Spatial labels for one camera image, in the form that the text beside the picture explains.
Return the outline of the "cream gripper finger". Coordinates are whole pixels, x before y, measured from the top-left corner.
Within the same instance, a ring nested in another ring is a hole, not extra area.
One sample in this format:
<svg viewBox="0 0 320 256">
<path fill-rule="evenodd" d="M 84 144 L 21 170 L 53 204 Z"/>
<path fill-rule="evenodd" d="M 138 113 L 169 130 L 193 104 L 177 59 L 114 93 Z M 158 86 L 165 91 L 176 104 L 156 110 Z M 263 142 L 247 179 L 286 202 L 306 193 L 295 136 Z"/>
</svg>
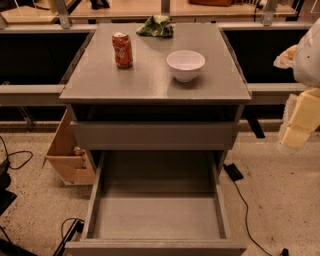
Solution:
<svg viewBox="0 0 320 256">
<path fill-rule="evenodd" d="M 277 68 L 288 69 L 294 66 L 296 45 L 293 45 L 283 51 L 273 62 L 273 65 Z"/>
<path fill-rule="evenodd" d="M 299 149 L 311 133 L 320 126 L 320 89 L 291 94 L 286 102 L 280 145 L 286 149 Z"/>
</svg>

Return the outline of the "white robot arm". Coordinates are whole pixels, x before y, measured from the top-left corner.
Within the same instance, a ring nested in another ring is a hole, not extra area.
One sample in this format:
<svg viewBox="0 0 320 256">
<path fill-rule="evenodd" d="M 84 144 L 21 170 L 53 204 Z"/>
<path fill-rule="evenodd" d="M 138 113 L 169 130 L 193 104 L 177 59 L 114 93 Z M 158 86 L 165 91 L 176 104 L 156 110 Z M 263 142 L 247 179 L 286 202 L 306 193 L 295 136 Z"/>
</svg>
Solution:
<svg viewBox="0 0 320 256">
<path fill-rule="evenodd" d="M 320 19 L 298 44 L 277 56 L 273 65 L 291 68 L 294 79 L 307 87 L 299 96 L 289 96 L 279 130 L 279 150 L 292 154 L 320 126 Z"/>
</svg>

